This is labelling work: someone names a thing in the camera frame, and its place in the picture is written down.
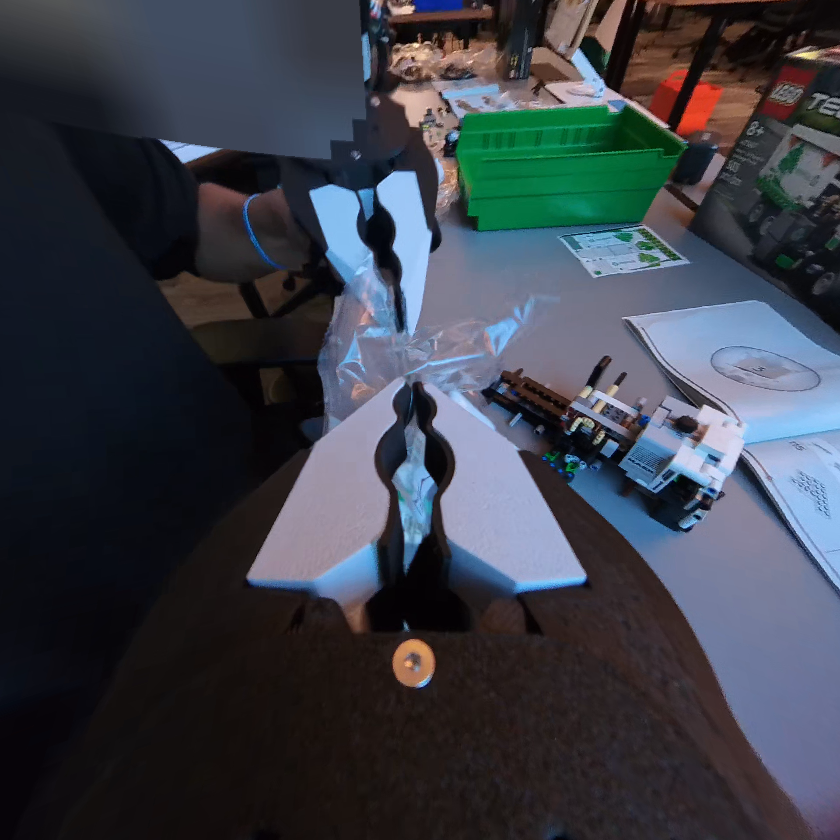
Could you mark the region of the small open booklet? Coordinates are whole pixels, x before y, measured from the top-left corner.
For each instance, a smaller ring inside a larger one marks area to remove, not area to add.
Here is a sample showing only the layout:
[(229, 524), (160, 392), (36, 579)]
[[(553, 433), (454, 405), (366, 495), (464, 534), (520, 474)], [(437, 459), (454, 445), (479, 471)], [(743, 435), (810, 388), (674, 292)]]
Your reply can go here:
[(521, 111), (529, 107), (528, 100), (521, 100), (498, 85), (459, 87), (452, 83), (441, 87), (435, 83), (434, 89), (458, 122), (469, 115)]

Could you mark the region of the green plastic bin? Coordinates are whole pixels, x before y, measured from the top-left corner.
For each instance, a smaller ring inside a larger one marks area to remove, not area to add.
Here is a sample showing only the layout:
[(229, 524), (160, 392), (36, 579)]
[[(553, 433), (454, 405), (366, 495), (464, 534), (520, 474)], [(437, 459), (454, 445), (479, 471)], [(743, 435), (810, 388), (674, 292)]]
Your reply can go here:
[(480, 232), (637, 224), (687, 145), (633, 107), (468, 114), (458, 189)]

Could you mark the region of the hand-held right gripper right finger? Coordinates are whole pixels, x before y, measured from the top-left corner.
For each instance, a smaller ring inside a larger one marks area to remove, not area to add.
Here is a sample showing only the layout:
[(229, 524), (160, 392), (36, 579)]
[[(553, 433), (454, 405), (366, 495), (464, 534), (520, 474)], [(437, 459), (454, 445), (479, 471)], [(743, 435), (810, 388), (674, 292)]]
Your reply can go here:
[(460, 596), (515, 596), (587, 582), (520, 450), (434, 385), (430, 428), (451, 452), (451, 477), (438, 484), (451, 553), (448, 587)]

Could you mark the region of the lego truck model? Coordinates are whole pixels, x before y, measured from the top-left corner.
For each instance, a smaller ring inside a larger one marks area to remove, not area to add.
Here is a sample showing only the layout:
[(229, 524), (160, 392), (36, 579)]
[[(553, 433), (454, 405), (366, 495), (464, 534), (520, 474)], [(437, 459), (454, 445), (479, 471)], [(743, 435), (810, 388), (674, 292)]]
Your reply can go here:
[(601, 380), (612, 362), (601, 357), (575, 397), (566, 398), (526, 376), (503, 371), (481, 394), (545, 437), (542, 461), (565, 482), (614, 465), (622, 494), (638, 491), (647, 511), (668, 529), (690, 532), (724, 497), (723, 486), (744, 449), (746, 425), (704, 405), (673, 398), (652, 412), (645, 399), (624, 403), (616, 394), (627, 374), (609, 386)]

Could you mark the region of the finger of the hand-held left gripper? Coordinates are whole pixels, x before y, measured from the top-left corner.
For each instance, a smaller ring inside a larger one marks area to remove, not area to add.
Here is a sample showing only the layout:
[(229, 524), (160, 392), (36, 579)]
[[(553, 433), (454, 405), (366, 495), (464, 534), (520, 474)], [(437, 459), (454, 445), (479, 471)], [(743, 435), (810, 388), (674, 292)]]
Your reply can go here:
[(399, 328), (414, 333), (423, 308), (433, 239), (417, 174), (392, 172), (376, 187), (375, 199), (384, 214), (385, 257), (393, 279)]
[(322, 232), (324, 252), (333, 272), (350, 284), (360, 270), (371, 268), (373, 251), (364, 241), (360, 224), (366, 222), (357, 192), (335, 184), (309, 191), (309, 198)]

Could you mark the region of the black chair frame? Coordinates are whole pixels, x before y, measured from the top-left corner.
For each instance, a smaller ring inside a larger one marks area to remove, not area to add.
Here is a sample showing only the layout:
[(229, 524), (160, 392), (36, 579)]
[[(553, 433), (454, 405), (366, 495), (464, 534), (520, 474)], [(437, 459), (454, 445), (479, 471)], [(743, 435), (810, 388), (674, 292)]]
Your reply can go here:
[(238, 287), (250, 311), (246, 320), (209, 322), (190, 329), (195, 342), (252, 407), (267, 405), (277, 385), (306, 411), (321, 409), (319, 353), (335, 298), (343, 284), (325, 257), (313, 257), (284, 280), (290, 297), (266, 308), (255, 282)]

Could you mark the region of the green printed sticker sheet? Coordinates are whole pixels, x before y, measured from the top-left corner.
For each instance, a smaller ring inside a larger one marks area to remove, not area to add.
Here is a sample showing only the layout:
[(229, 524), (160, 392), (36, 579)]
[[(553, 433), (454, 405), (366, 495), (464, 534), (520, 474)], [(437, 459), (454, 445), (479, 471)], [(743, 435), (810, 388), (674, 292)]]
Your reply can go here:
[(560, 236), (559, 241), (593, 279), (690, 264), (687, 258), (644, 225), (567, 234)]

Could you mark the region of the blue wristband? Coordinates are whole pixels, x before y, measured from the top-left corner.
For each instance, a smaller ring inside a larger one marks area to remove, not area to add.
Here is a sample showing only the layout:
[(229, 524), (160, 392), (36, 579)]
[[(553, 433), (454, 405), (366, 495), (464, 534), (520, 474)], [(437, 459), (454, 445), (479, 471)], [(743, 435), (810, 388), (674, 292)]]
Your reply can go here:
[(287, 267), (282, 265), (281, 263), (277, 262), (273, 258), (271, 258), (268, 253), (263, 248), (262, 244), (259, 241), (259, 238), (256, 234), (254, 226), (250, 220), (250, 206), (251, 204), (259, 197), (262, 197), (262, 193), (254, 193), (246, 197), (243, 207), (242, 207), (242, 218), (245, 227), (245, 231), (248, 237), (250, 244), (252, 245), (254, 251), (256, 252), (257, 256), (261, 259), (261, 261), (272, 268), (273, 270), (280, 271), (286, 270)]

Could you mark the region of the person's left hand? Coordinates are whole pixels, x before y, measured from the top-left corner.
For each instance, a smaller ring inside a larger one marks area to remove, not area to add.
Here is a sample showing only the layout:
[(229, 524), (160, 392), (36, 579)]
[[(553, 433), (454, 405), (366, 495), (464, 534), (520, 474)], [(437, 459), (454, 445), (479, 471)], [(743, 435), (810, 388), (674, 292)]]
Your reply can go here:
[(299, 271), (310, 261), (312, 240), (292, 215), (282, 189), (255, 199), (250, 220), (265, 251), (288, 271)]

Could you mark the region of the black power adapter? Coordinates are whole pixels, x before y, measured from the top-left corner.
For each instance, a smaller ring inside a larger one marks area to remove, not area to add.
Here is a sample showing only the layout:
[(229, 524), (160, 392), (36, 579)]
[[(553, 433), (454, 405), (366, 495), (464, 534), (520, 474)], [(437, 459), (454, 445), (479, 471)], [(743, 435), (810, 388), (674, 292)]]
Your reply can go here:
[(670, 176), (670, 181), (678, 186), (695, 186), (702, 181), (719, 151), (721, 135), (704, 129), (690, 134), (687, 143)]

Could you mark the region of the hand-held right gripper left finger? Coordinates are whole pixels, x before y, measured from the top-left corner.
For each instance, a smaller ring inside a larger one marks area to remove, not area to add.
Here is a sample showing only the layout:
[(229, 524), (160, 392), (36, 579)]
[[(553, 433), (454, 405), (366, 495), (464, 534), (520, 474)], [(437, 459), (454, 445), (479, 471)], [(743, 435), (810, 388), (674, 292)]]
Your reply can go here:
[(253, 587), (330, 599), (356, 633), (390, 630), (377, 615), (403, 575), (394, 475), (407, 458), (413, 392), (395, 379), (314, 444), (247, 572)]

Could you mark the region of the clear plastic parts bag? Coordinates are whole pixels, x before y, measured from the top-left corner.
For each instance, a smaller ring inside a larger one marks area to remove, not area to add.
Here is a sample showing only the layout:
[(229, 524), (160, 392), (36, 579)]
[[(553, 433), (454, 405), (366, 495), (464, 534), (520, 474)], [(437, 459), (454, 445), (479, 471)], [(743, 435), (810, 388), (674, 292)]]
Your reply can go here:
[[(439, 374), (472, 374), (486, 360), (485, 347), (493, 349), (496, 338), (516, 331), (518, 321), (491, 325), (466, 322), (463, 327), (463, 350), (456, 334), (460, 325), (442, 335), (414, 337), (398, 331), (394, 305), (385, 299), (383, 280), (373, 268), (361, 270), (334, 304), (318, 358), (326, 415), (322, 437), (395, 379), (402, 378), (408, 385), (420, 382), (436, 386)], [(477, 411), (462, 398), (453, 398), (452, 392), (443, 393), (464, 408)], [(490, 421), (480, 412), (478, 415)]]

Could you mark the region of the lego instruction booklet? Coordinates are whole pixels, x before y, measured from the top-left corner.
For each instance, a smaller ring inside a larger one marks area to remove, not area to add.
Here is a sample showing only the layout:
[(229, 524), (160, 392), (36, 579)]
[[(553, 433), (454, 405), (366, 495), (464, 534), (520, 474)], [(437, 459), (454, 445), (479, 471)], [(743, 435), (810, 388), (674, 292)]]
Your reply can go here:
[(839, 587), (839, 358), (768, 304), (625, 318), (692, 402), (746, 426), (741, 460)]

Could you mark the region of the person's left forearm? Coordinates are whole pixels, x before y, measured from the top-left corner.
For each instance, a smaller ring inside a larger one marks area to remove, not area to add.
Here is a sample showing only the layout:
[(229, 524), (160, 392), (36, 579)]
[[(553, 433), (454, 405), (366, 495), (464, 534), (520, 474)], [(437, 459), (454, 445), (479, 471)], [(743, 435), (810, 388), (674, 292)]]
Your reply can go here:
[(244, 205), (158, 140), (2, 113), (2, 256), (37, 273), (134, 259), (154, 280), (244, 282), (260, 271)]

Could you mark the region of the black lego truck box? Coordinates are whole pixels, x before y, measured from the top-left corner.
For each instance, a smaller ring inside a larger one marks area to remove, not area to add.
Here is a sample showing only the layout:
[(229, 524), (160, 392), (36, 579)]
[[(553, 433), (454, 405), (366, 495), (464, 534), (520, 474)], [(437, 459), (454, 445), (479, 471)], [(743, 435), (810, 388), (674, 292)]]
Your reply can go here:
[(785, 56), (689, 230), (839, 330), (839, 46)]

